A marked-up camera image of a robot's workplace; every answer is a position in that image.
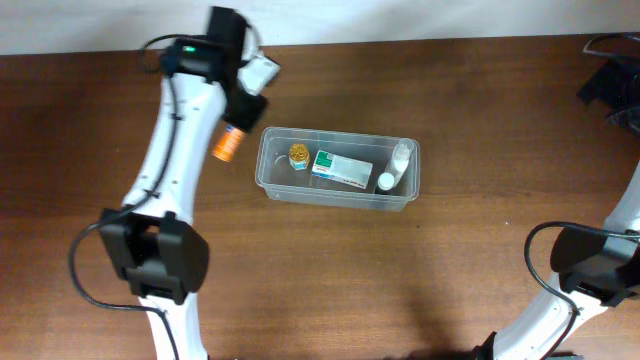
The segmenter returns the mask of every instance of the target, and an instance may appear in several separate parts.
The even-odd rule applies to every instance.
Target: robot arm
[[[640,230],[640,164],[622,199],[606,219],[605,230],[618,233]],[[560,233],[551,254],[553,272],[548,284],[569,297],[580,310],[567,337],[622,300],[637,298],[640,290],[637,248],[637,244],[615,236],[569,228]],[[474,357],[541,359],[570,326],[571,317],[572,308],[566,301],[542,290],[510,326],[493,333],[477,347]]]
[[[247,28],[235,11],[215,7],[207,35],[178,38],[167,48],[153,137],[122,202],[123,208],[135,210],[124,217],[115,216],[117,210],[103,211],[102,219],[117,218],[99,228],[116,274],[129,282],[144,307],[165,314],[168,326],[148,312],[159,360],[208,357],[200,337],[197,292],[209,247],[191,227],[198,178],[220,119],[250,131],[266,107],[260,91],[279,71],[261,52],[241,69]],[[164,176],[156,184],[160,173]],[[150,189],[155,189],[151,197]]]

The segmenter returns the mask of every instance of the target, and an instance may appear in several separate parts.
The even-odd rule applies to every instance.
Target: clear plastic container
[[[409,167],[391,195],[374,194],[376,181],[401,138],[269,127],[262,133],[256,183],[273,200],[360,209],[400,211],[420,192],[420,145],[415,143]],[[289,164],[289,148],[305,144],[311,161],[306,170]],[[318,150],[373,164],[366,189],[311,175]]]

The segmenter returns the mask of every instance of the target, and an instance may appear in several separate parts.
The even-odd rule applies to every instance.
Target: gold lid
[[[309,158],[309,149],[304,144],[293,144],[289,149],[289,158],[293,161],[304,161]]]

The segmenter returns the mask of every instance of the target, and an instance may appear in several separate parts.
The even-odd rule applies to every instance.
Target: white bottle cap
[[[411,157],[411,152],[415,148],[413,141],[409,139],[402,139],[398,145],[393,148],[393,154],[391,158],[395,161],[406,161]]]
[[[395,178],[390,173],[382,173],[378,178],[378,187],[380,190],[387,191],[393,188],[393,183],[395,182]]]

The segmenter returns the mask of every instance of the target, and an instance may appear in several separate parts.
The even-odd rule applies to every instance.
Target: brown wooden surface
[[[524,237],[547,220],[600,226],[640,144],[585,108],[602,64],[585,37],[270,48],[282,74],[255,133],[211,156],[195,228],[211,265],[200,292],[212,358],[370,359],[471,349],[540,290]],[[156,120],[159,78],[134,53],[0,58],[0,358],[152,359],[142,314],[72,289],[73,235],[131,186]],[[254,182],[260,133],[287,126],[411,137],[420,197],[401,213],[269,200]],[[554,236],[534,245],[548,274]],[[96,236],[79,252],[91,293],[130,303]],[[587,359],[637,359],[631,301],[569,339]]]

